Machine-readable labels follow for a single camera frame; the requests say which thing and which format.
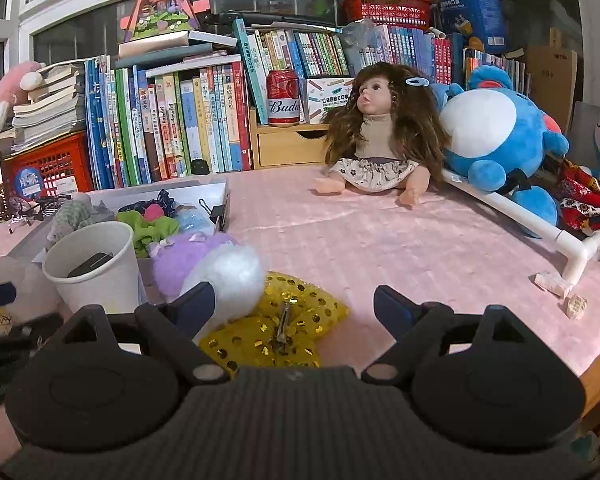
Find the floral red cloth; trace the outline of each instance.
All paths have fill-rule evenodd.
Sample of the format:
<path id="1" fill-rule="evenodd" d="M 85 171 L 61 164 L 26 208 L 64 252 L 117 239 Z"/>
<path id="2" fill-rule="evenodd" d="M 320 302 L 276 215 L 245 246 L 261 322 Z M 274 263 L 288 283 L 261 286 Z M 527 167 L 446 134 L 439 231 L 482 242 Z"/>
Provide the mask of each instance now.
<path id="1" fill-rule="evenodd" d="M 564 161 L 560 170 L 556 198 L 562 220 L 572 229 L 600 230 L 600 181 L 580 166 Z"/>

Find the black strap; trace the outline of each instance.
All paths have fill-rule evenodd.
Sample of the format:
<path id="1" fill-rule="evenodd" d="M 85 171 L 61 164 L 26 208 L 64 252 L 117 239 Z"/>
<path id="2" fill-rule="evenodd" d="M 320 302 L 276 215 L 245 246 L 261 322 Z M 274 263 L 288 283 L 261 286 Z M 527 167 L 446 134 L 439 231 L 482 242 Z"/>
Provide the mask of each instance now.
<path id="1" fill-rule="evenodd" d="M 528 177 L 524 171 L 520 170 L 520 168 L 516 168 L 515 170 L 509 172 L 504 186 L 497 190 L 496 193 L 500 195 L 506 195 L 516 188 L 518 188 L 520 191 L 531 189 L 531 184 L 529 184 Z"/>

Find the white cup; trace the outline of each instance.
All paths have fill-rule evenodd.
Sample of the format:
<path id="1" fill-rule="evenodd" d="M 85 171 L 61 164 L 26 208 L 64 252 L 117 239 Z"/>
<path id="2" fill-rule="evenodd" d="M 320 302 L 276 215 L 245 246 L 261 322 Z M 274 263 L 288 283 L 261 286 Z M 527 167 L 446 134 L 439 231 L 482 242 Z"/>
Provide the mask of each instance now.
<path id="1" fill-rule="evenodd" d="M 107 314 L 133 312 L 146 302 L 133 236 L 133 229 L 122 222 L 83 227 L 49 249 L 42 272 L 72 312 L 87 304 L 99 304 Z M 113 254 L 113 258 L 91 272 L 67 277 L 97 253 Z"/>

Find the pink quilted surface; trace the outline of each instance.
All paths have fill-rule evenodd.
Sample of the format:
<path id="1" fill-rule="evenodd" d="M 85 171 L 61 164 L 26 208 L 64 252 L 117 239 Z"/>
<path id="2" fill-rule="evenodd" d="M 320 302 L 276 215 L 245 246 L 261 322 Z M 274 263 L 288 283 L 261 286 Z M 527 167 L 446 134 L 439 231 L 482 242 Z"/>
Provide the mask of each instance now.
<path id="1" fill-rule="evenodd" d="M 228 227 L 260 251 L 269 269 L 314 283 L 349 305 L 349 318 L 318 345 L 323 364 L 360 371 L 392 345 L 373 314 L 373 293 L 381 284 L 417 303 L 447 303 L 456 312 L 504 304 L 577 374 L 600 354 L 600 262 L 589 264 L 574 290 L 588 307 L 571 321 L 562 302 L 530 280 L 537 272 L 562 270 L 564 257 L 524 237 L 504 216 L 451 186 L 427 194 L 414 210 L 397 205 L 395 190 L 317 196 L 308 187 L 319 171 L 230 174 Z M 9 235 L 3 227 L 0 254 L 28 230 Z M 0 408 L 0 461 L 17 448 Z"/>

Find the purple fluffy plush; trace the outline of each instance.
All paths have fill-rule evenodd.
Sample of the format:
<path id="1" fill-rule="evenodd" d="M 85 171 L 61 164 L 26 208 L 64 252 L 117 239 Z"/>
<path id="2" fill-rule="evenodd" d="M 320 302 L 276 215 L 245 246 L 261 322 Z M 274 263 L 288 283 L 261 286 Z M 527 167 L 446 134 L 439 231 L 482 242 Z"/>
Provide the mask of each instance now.
<path id="1" fill-rule="evenodd" d="M 191 233 L 174 235 L 169 238 L 173 245 L 161 247 L 152 257 L 154 283 L 168 303 L 179 297 L 184 279 L 202 258 L 223 244 L 237 245 L 232 236 L 224 233 L 209 237 L 200 234 L 195 241 L 190 238 Z"/>

